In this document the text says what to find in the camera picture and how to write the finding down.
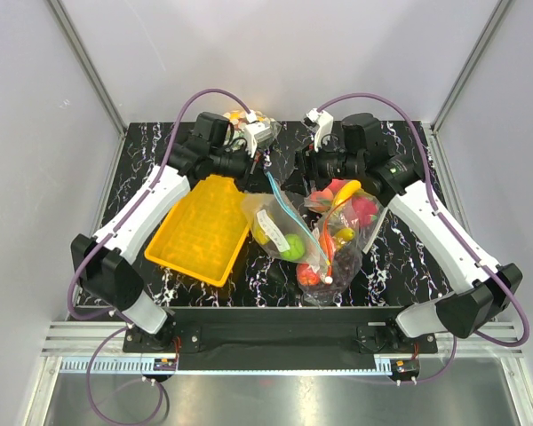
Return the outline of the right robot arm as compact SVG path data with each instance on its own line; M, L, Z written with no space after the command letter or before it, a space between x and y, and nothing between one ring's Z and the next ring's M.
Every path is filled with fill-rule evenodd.
M428 333L467 338L506 309L523 279L520 268L501 264L466 233L426 183L424 167L408 154L391 151L376 117L359 113L344 118L343 146L337 150L325 148L333 129L328 112L313 109L304 123L314 137L297 150L283 189L306 195L312 183L358 181L417 235L449 280L447 296L397 315L385 331L391 349L406 351Z

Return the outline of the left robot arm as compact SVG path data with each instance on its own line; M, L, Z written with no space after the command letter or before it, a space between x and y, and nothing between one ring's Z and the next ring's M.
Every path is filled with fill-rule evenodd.
M246 113L241 132L244 146L234 149L235 126L224 115L197 116L193 129L177 139L172 133L161 164L154 166L143 186L93 236L77 235L70 246L75 272L68 296L81 288L107 304L131 327L143 330L143 341L154 351L173 343L169 314L155 304L134 270L142 245L164 216L202 180L215 174L240 185L256 177L257 158L273 138L271 122Z

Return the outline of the blue zip fruit bag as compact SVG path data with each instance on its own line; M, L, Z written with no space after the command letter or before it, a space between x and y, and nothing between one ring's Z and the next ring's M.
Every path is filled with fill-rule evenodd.
M302 239L306 253L291 263L315 264L321 260L322 264L330 264L313 232L269 172L266 181L265 193L247 194L241 204L253 239L270 257L283 260L281 253L289 248L285 235L293 233Z

